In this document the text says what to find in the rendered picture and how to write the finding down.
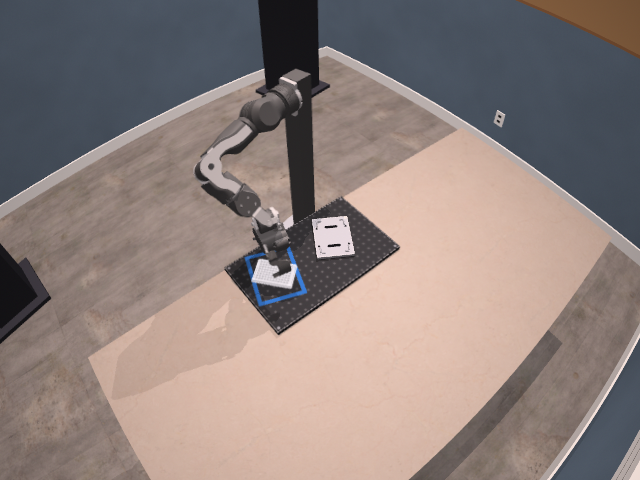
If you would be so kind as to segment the blue rectangular tape outline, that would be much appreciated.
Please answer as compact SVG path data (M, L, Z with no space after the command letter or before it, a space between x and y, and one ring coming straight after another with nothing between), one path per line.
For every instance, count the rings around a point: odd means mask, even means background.
M290 246L288 247L287 252L289 254L289 257L290 257L290 260L291 260L292 264L296 264L295 259L294 259L293 254L292 254L292 251L290 249ZM251 255L251 256L245 257L251 281L252 281L252 277L253 277L253 270L252 270L252 267L251 267L249 259L252 259L252 258L255 258L255 257L259 257L259 256L263 256L263 255L266 255L266 254L264 254L262 252L262 253L258 253L258 254L255 254L255 255ZM270 304L270 303L273 303L273 302L277 302L277 301L280 301L280 300L288 299L288 298L291 298L291 297L295 297L295 296L307 293L307 290L306 290L305 285L303 283L303 280L301 278L301 275L300 275L300 272L298 270L298 267L297 267L297 270L296 270L296 276L298 278L298 281L299 281L299 284L301 286L302 291L299 291L299 292L296 292L296 293L292 293L292 294L288 294L288 295L285 295L285 296L281 296L281 297L278 297L278 298L274 298L274 299L271 299L271 300L263 301L263 302L261 300L257 284L252 282L259 306Z

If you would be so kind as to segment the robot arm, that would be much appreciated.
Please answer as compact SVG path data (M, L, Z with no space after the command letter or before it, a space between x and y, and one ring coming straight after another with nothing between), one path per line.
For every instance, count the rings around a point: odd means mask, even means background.
M262 98L265 96L266 98ZM195 179L202 184L201 188L223 205L226 204L238 216L253 217L251 225L260 234L280 227L275 209L271 207L265 211L257 193L247 184L228 171L221 172L220 160L227 154L239 154L258 133L276 129L282 119L290 115L297 116L302 107L302 96L297 83L285 77L279 78L279 84L262 97L247 102L241 108L239 119L234 120L216 138L193 169Z

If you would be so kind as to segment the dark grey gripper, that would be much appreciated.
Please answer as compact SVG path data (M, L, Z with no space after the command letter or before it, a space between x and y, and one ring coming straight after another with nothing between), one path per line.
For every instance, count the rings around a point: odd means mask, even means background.
M259 244L264 254L266 252L266 257L268 256L267 260L269 261L269 264L272 266L275 266L275 265L278 266L279 272L276 272L273 274L274 278L291 271L290 261L287 259L278 260L276 255L276 252L280 252L288 249L288 247L291 244L288 234L283 225L283 222L281 222L280 219L279 219L279 223L280 223L280 227L270 230L263 234L260 234L259 230L256 231L255 228L252 229L253 234L255 236L253 240L257 241L257 243Z

